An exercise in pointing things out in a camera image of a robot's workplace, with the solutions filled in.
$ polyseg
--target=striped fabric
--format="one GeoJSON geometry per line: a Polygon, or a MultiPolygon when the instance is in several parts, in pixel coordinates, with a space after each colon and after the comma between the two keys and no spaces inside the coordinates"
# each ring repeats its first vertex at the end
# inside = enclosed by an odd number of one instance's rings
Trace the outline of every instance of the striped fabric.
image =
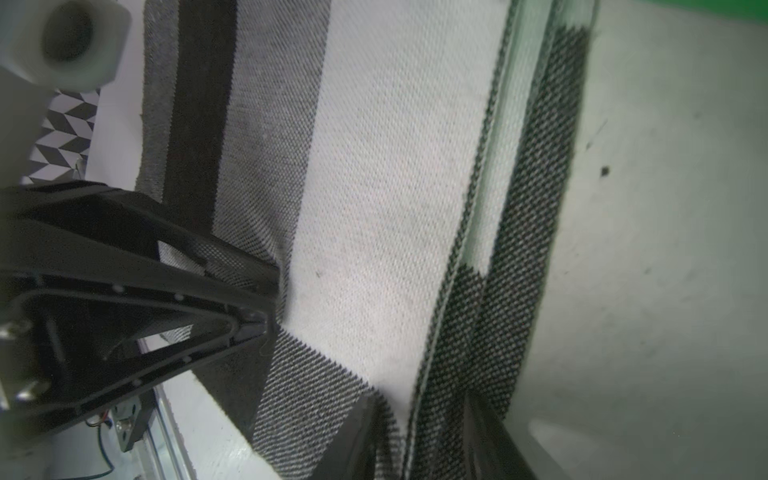
{"type": "Polygon", "coordinates": [[[284,478],[366,391],[378,478],[463,478],[462,394],[506,412],[535,318],[593,9],[147,0],[137,188],[281,269],[274,344],[195,373],[284,478]]]}

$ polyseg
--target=black and white checkered pattern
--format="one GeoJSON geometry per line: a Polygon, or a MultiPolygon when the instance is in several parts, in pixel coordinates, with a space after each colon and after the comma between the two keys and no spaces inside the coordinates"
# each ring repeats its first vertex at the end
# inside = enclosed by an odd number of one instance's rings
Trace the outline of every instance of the black and white checkered pattern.
{"type": "Polygon", "coordinates": [[[99,92],[56,91],[27,162],[22,184],[85,175],[99,92]]]}

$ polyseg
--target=metal bracket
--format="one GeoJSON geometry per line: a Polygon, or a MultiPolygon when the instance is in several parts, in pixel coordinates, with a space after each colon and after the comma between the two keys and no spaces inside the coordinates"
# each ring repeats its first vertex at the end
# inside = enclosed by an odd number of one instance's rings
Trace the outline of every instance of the metal bracket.
{"type": "Polygon", "coordinates": [[[188,230],[143,194],[84,181],[11,187],[0,228],[0,444],[60,431],[275,333],[277,268],[188,230]],[[161,263],[158,242],[207,275],[161,263]],[[187,340],[135,349],[188,325],[187,340]]]}

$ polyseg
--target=wire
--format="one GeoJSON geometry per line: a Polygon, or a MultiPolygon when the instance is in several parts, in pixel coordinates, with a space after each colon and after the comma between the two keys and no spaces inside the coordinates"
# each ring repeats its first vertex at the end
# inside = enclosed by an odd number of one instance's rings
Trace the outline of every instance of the wire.
{"type": "Polygon", "coordinates": [[[62,478],[61,480],[95,480],[96,478],[106,477],[107,475],[114,472],[114,465],[112,465],[112,462],[109,461],[109,457],[107,457],[107,453],[104,451],[104,443],[101,442],[101,423],[96,425],[96,439],[98,440],[98,449],[101,452],[101,457],[104,459],[104,461],[109,465],[109,470],[107,470],[104,473],[98,473],[96,475],[89,475],[87,477],[72,477],[72,478],[62,478]]]}

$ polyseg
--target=gray surface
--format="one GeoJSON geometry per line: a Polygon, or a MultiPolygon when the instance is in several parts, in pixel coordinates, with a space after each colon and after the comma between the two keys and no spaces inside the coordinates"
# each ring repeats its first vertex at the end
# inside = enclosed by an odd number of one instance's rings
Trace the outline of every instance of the gray surface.
{"type": "Polygon", "coordinates": [[[575,480],[765,478],[766,43],[765,25],[602,3],[508,416],[542,478],[531,431],[575,480]]]}
{"type": "Polygon", "coordinates": [[[16,185],[25,174],[29,151],[53,92],[30,84],[0,67],[0,187],[16,185]]]}

